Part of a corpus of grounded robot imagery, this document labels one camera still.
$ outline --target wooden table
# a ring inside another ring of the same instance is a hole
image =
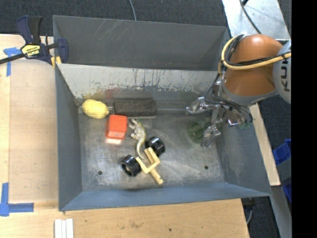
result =
[[[0,35],[0,50],[23,45],[19,35]],[[0,217],[1,237],[53,237],[54,220],[68,218],[76,238],[249,237],[240,199],[59,212],[54,69],[19,59],[6,76],[6,67],[0,65],[0,183],[9,182],[9,203],[33,202],[34,212]],[[279,185],[259,108],[251,110],[270,184]]]

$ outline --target blue tape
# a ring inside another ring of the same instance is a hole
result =
[[[3,52],[5,52],[5,54],[8,57],[18,55],[21,53],[21,51],[17,48],[4,49]],[[8,77],[10,75],[11,75],[11,62],[8,62],[6,65],[6,76]]]
[[[33,212],[34,203],[9,204],[9,183],[2,184],[0,216],[7,217],[10,213]]]

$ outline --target black carpet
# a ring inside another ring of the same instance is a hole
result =
[[[278,0],[291,31],[292,0]],[[227,26],[221,0],[132,0],[137,20]],[[0,0],[0,33],[16,33],[16,21],[24,15],[44,19],[41,35],[53,35],[53,15],[133,20],[128,0]],[[279,96],[259,103],[272,149],[291,138],[291,107]],[[279,238],[269,198],[255,200],[250,221],[251,238]]]

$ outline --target gray bin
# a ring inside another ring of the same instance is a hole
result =
[[[54,38],[65,38],[67,63],[56,75],[59,209],[79,210],[210,201],[271,194],[254,127],[222,127],[208,149],[187,134],[190,105],[216,76],[225,27],[114,19],[53,17]],[[93,119],[85,99],[151,98],[158,113],[143,119],[148,138],[166,145],[156,170],[129,177],[120,161],[136,156],[128,129],[121,145],[105,143],[108,116]]]

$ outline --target black sponge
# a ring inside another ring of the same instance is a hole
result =
[[[129,118],[152,118],[157,115],[157,106],[152,99],[115,100],[114,113]]]

